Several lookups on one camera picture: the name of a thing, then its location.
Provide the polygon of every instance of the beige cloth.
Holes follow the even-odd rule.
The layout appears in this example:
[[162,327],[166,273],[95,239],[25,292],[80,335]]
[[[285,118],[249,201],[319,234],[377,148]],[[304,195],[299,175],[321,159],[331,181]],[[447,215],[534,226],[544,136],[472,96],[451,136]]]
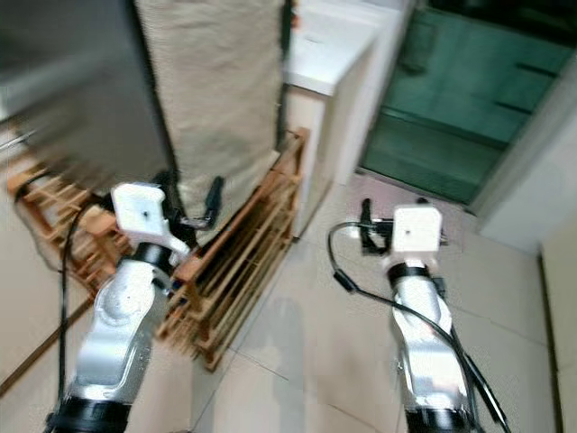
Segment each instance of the beige cloth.
[[224,211],[212,238],[275,161],[280,0],[138,0],[190,217],[216,175]]

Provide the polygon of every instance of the tile floor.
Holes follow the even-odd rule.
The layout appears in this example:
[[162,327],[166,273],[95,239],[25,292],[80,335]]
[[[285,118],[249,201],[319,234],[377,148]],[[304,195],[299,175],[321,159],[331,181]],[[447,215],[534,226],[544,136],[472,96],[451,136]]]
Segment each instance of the tile floor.
[[[294,244],[217,373],[194,371],[196,433],[403,433],[389,310],[349,296],[332,280],[329,226],[375,215],[416,195],[369,177],[334,186]],[[449,303],[464,345],[486,373],[514,432],[554,432],[545,319],[534,258],[473,233],[474,218],[436,203],[451,245],[441,253]],[[362,258],[354,233],[337,239],[344,268],[389,293],[380,264]],[[497,432],[486,411],[487,432]]]

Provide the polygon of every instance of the white countertop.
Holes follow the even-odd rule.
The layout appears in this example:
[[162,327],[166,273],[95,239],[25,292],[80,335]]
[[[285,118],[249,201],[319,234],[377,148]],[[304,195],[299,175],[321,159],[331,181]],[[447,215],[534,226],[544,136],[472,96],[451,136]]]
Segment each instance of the white countertop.
[[331,97],[341,79],[376,40],[375,22],[350,18],[343,11],[299,11],[300,27],[292,34],[287,81]]

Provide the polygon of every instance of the glass door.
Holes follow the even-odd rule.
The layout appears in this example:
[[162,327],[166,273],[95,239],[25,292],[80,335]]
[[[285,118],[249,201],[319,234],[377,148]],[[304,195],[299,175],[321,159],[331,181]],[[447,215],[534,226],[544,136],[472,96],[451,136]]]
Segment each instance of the glass door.
[[575,33],[449,9],[415,12],[362,167],[468,204],[557,79]]

